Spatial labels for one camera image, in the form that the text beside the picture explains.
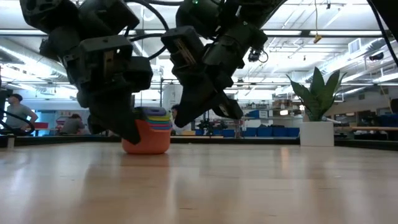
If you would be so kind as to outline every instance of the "potted plant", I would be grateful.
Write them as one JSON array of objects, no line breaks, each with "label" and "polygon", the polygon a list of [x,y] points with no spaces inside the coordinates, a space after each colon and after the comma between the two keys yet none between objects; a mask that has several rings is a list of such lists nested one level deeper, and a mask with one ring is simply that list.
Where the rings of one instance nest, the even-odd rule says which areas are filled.
[{"label": "potted plant", "polygon": [[333,123],[322,121],[322,118],[333,105],[342,79],[343,77],[340,78],[340,71],[338,70],[325,83],[321,71],[315,67],[312,82],[308,89],[292,81],[289,77],[293,91],[300,98],[305,107],[305,114],[310,120],[310,122],[300,124],[300,143],[302,146],[335,145]]}]

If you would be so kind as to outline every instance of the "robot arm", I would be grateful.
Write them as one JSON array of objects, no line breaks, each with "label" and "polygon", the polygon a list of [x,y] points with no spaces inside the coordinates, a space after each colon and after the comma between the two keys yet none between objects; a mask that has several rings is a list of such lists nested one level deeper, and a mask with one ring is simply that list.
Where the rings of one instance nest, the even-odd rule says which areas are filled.
[{"label": "robot arm", "polygon": [[150,87],[148,58],[132,57],[132,45],[118,35],[139,19],[120,0],[20,0],[28,25],[49,35],[40,53],[58,60],[78,88],[81,107],[90,109],[90,129],[110,129],[132,143],[140,141],[131,94]]},{"label": "robot arm", "polygon": [[[148,2],[176,4],[130,1],[148,8]],[[232,86],[231,77],[244,67],[243,57],[250,48],[250,60],[261,54],[267,40],[261,27],[285,2],[184,0],[178,3],[177,28],[168,29],[161,19],[167,30],[161,37],[165,47],[156,55],[164,49],[170,52],[172,73],[183,86],[177,126],[185,126],[210,109],[225,118],[242,117],[238,103],[228,99],[224,89]],[[153,74],[151,58],[132,57],[127,35],[118,35],[125,27],[128,34],[139,24],[131,9],[122,0],[86,0],[79,7],[69,0],[20,0],[20,4],[26,23],[49,35],[40,53],[66,68],[70,83],[78,88],[80,106],[90,109],[92,132],[110,129],[138,143],[134,120],[139,118],[130,106],[131,94],[148,89]],[[391,32],[396,34],[395,27]],[[199,36],[213,43],[203,45]]]},{"label": "robot arm", "polygon": [[[225,118],[242,117],[238,102],[223,90],[233,85],[231,77],[244,67],[250,48],[251,54],[263,51],[267,36],[261,27],[284,2],[184,0],[177,11],[177,28],[161,38],[171,54],[172,73],[183,86],[177,126],[208,110]],[[204,46],[199,36],[214,42]]]}]

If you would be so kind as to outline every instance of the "man in gray shirt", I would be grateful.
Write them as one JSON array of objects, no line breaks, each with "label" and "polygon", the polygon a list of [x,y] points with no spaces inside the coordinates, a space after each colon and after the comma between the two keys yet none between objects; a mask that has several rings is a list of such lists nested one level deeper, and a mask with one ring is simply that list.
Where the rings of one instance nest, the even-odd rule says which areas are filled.
[{"label": "man in gray shirt", "polygon": [[[7,112],[24,119],[29,116],[30,122],[34,123],[37,120],[37,115],[29,107],[22,105],[22,100],[23,97],[20,94],[12,94],[8,98],[8,103],[10,105],[7,107]],[[21,131],[25,131],[29,127],[26,122],[12,116],[7,116],[6,124],[12,129]]]},{"label": "man in gray shirt", "polygon": [[81,117],[78,114],[73,114],[63,124],[60,134],[80,134],[84,129],[85,125],[81,122]]}]

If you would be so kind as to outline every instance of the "orange bowl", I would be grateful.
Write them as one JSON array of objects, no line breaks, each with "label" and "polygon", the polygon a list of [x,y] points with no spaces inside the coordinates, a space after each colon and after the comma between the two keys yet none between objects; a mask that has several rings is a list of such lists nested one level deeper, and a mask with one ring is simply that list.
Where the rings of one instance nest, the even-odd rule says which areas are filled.
[{"label": "orange bowl", "polygon": [[152,129],[146,121],[136,120],[141,141],[132,144],[122,139],[122,148],[128,154],[162,154],[170,147],[170,130]]}]

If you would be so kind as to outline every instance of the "black cable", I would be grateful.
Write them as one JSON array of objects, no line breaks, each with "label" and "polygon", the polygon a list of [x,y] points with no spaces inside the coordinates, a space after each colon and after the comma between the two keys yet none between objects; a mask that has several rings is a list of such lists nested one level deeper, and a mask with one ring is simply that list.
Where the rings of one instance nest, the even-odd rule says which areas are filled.
[{"label": "black cable", "polygon": [[124,37],[128,37],[128,36],[129,36],[130,30],[131,30],[131,27],[130,27],[130,26],[127,26],[127,29],[126,29],[126,31],[124,32]]},{"label": "black cable", "polygon": [[142,39],[146,39],[146,38],[150,38],[150,37],[162,37],[163,34],[143,34],[140,35],[138,37],[133,37],[130,40],[130,42],[134,42],[134,41],[138,41],[138,40],[142,40]]},{"label": "black cable", "polygon": [[169,25],[167,25],[166,20],[163,18],[163,16],[159,13],[158,10],[156,10],[153,6],[151,6],[146,0],[126,0],[126,2],[134,2],[134,3],[138,3],[140,5],[145,6],[146,8],[148,8],[153,14],[155,14],[155,16],[160,20],[160,22],[162,23],[164,29],[166,31],[169,30]]},{"label": "black cable", "polygon": [[166,46],[163,46],[160,50],[158,50],[156,53],[154,53],[153,55],[151,55],[150,57],[148,57],[149,60],[152,60],[154,58],[156,58],[157,56],[159,56],[161,53],[163,53],[166,50]]},{"label": "black cable", "polygon": [[[145,6],[146,8],[148,8],[153,14],[155,14],[155,16],[160,20],[160,22],[162,23],[164,29],[166,31],[169,30],[169,25],[167,25],[166,20],[163,18],[163,16],[159,13],[158,10],[156,10],[153,6],[151,6],[149,4],[149,2],[147,0],[126,0],[126,2],[135,2],[138,3],[140,5]],[[160,50],[158,50],[156,53],[154,53],[153,55],[149,56],[148,59],[152,60],[154,58],[156,58],[157,56],[159,56],[161,53],[163,53],[166,50],[166,47],[162,47]]]},{"label": "black cable", "polygon": [[394,62],[395,62],[396,65],[398,66],[398,58],[397,58],[397,56],[396,56],[396,53],[394,52],[394,49],[393,49],[392,46],[391,46],[390,40],[388,39],[387,32],[386,32],[386,30],[385,30],[384,27],[383,27],[383,24],[382,24],[382,22],[381,22],[380,15],[379,15],[379,13],[377,12],[377,9],[376,9],[376,7],[374,6],[373,2],[372,2],[372,1],[368,1],[368,3],[369,3],[369,6],[371,7],[371,9],[372,9],[372,11],[373,11],[373,13],[374,13],[374,16],[376,17],[377,24],[378,24],[378,26],[379,26],[379,28],[380,28],[380,31],[381,31],[381,34],[382,34],[384,40],[386,41],[386,45],[387,45],[387,47],[388,47],[388,50],[389,50],[390,53],[391,53],[391,57],[392,57],[392,59],[394,59]]},{"label": "black cable", "polygon": [[4,129],[0,130],[0,134],[10,134],[10,133],[12,133],[15,136],[26,136],[26,135],[32,134],[35,131],[35,126],[30,121],[28,121],[27,119],[21,118],[21,117],[19,117],[17,115],[14,115],[14,114],[12,114],[10,112],[7,112],[7,111],[4,111],[4,110],[0,110],[0,113],[3,113],[3,114],[5,113],[8,116],[12,116],[14,118],[17,118],[17,119],[27,123],[29,125],[29,127],[30,127],[29,131],[22,131],[22,130],[21,131],[16,131],[15,129],[12,129],[10,126],[8,126],[8,124],[6,124],[5,122],[0,120],[0,124],[3,125],[3,127],[5,127],[5,130]]},{"label": "black cable", "polygon": [[261,60],[259,59],[259,62],[261,62],[261,63],[266,63],[266,62],[268,62],[269,56],[268,56],[267,52],[265,52],[265,51],[262,51],[262,52],[267,56],[267,60],[261,61]]},{"label": "black cable", "polygon": [[160,6],[181,6],[184,1],[169,2],[169,1],[158,1],[158,0],[146,0],[149,4],[156,4]]}]

